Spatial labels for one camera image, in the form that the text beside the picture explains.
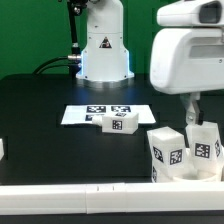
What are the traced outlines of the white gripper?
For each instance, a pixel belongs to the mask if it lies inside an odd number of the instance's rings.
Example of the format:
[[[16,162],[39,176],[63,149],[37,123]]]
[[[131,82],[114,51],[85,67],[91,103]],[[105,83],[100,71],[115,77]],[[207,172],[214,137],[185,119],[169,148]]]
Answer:
[[[157,23],[150,82],[181,94],[186,123],[202,125],[199,92],[224,89],[224,0],[179,0],[157,11]]]

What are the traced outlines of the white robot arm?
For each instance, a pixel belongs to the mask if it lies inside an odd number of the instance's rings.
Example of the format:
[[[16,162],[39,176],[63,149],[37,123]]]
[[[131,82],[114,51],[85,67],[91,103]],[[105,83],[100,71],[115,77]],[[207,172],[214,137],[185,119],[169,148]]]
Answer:
[[[224,0],[179,0],[158,9],[157,23],[162,30],[152,45],[150,82],[162,93],[179,94],[186,121],[197,123],[200,94],[224,89]],[[76,78],[93,88],[133,80],[120,0],[89,0],[87,44]]]

